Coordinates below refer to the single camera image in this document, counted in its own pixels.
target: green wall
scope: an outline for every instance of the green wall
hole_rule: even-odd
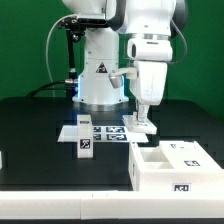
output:
[[[224,121],[224,1],[187,2],[189,21],[184,35],[189,54],[182,64],[169,68],[164,97],[191,100]],[[49,82],[46,38],[55,21],[68,13],[61,0],[0,0],[0,99],[25,96]],[[175,57],[181,57],[179,37],[172,44]],[[82,49],[76,46],[75,51],[81,69]],[[50,65],[54,80],[67,78],[64,30],[53,34]],[[122,57],[120,65],[125,66]]]

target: label sticker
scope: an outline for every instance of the label sticker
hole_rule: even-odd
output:
[[[80,124],[89,124],[89,121],[80,121]]]
[[[101,127],[94,127],[93,132],[94,133],[100,133],[101,132]]]
[[[148,124],[146,124],[146,123],[137,123],[137,126],[139,126],[139,127],[148,127]]]
[[[90,149],[90,139],[80,139],[81,149]]]
[[[102,138],[101,138],[101,134],[94,134],[94,135],[93,135],[93,140],[94,140],[94,141],[101,141],[101,139],[102,139]]]
[[[200,166],[200,164],[196,160],[188,160],[184,161],[187,166]]]
[[[119,134],[108,134],[107,135],[108,141],[126,141],[126,135],[119,135]]]
[[[96,70],[96,73],[108,73],[103,62],[100,64],[99,68]]]
[[[107,127],[106,132],[108,133],[125,133],[123,127]]]
[[[191,185],[190,184],[174,184],[173,185],[173,191],[190,191],[191,190]]]

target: white container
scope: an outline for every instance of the white container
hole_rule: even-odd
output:
[[[134,191],[223,192],[224,172],[197,142],[162,141],[156,148],[130,144],[129,174]]]

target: black table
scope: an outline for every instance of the black table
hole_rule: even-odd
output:
[[[130,103],[125,110],[90,112],[81,111],[72,101],[62,98],[8,98],[0,101],[0,150],[3,156],[0,190],[132,190],[127,170],[127,143],[94,143],[94,158],[79,160],[75,143],[58,143],[57,139],[63,125],[76,125],[77,114],[91,114],[93,125],[121,126],[122,115],[131,114],[133,108]],[[224,167],[223,122],[196,104],[180,100],[163,101],[160,106],[152,107],[149,117],[158,127],[156,136],[148,136],[149,144],[156,145],[159,140],[197,141]],[[162,223],[178,221],[162,220]],[[113,220],[97,221],[100,222],[114,223]],[[149,223],[150,220],[136,222]],[[181,220],[181,223],[189,223],[189,220]]]

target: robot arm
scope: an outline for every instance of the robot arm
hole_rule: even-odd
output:
[[[177,7],[180,11],[186,4],[180,0],[124,2],[125,16],[121,16],[122,19],[125,17],[123,27],[126,26],[126,33],[133,36],[128,41],[127,54],[134,60],[133,65],[137,73],[136,77],[132,76],[130,80],[130,91],[136,98],[137,112],[133,116],[124,116],[124,123],[130,131],[156,134],[156,127],[147,119],[147,114],[151,105],[159,105],[162,100],[167,62],[172,60],[173,55],[169,41],[170,23]],[[120,79],[121,71],[110,74],[110,80],[116,83],[116,79]]]

